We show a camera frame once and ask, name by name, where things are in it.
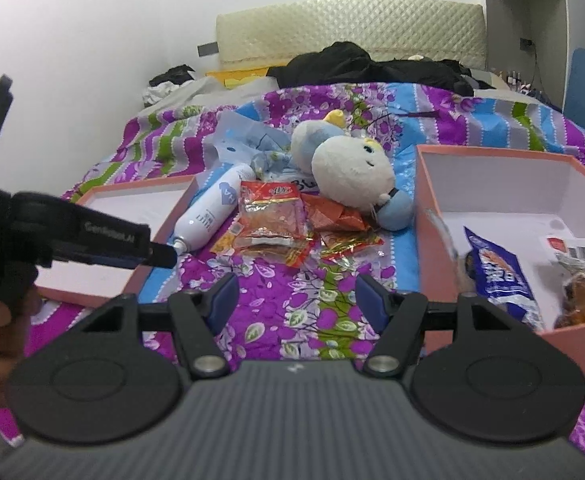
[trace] plush toy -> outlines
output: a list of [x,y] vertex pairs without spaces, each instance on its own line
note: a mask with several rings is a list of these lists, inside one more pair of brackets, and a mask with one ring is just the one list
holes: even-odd
[[323,121],[298,124],[292,133],[292,160],[313,174],[323,196],[374,216],[383,229],[404,229],[413,217],[413,201],[395,189],[383,147],[373,139],[351,137],[344,127],[340,110]]

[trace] spray can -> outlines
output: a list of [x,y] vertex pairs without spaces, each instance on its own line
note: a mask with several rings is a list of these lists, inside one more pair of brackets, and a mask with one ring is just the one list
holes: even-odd
[[236,209],[242,180],[256,180],[247,164],[238,164],[224,173],[199,197],[175,224],[177,254],[201,249]]

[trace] gray ribbed surface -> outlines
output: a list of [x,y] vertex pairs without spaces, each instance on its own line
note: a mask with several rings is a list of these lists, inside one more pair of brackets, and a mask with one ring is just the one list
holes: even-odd
[[170,419],[122,444],[66,449],[30,440],[0,464],[0,476],[585,479],[585,456],[565,440],[533,449],[473,446],[425,422],[397,383],[366,379],[346,361],[299,366],[243,362],[229,378],[197,383]]

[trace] floral bedspread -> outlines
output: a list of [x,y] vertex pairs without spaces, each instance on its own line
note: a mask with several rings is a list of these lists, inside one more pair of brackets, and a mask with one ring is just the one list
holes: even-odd
[[[66,196],[76,200],[93,186],[145,178],[198,174],[205,189],[223,170],[203,140],[213,133],[218,112],[183,107],[131,120],[116,152],[91,168]],[[568,153],[585,165],[585,131],[543,105],[461,98],[412,84],[339,84],[272,92],[237,111],[291,133],[300,121],[345,112],[348,127],[378,140],[393,162],[397,186],[412,193],[415,144],[511,147]],[[434,112],[405,117],[411,112]],[[230,220],[220,229],[223,235]],[[291,269],[235,254],[220,260],[215,242],[183,259],[177,269],[154,270],[141,301],[160,301],[180,288],[205,290],[227,272],[239,277],[240,301],[218,343],[232,367],[243,359],[365,358],[377,335],[355,303],[354,281],[369,273],[388,288],[418,290],[412,229],[386,237],[387,250],[357,269],[320,266]],[[32,320],[27,353],[36,351],[89,314],[80,306],[47,302]],[[144,333],[144,344],[174,359],[170,338]],[[0,430],[12,444],[21,440],[8,410],[0,410]],[[585,407],[572,440],[585,451]]]

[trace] quilted headboard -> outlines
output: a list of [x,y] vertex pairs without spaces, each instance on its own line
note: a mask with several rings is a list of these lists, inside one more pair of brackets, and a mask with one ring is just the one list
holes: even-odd
[[217,17],[224,70],[285,64],[335,41],[378,61],[423,54],[485,68],[483,7],[443,0],[309,0]]

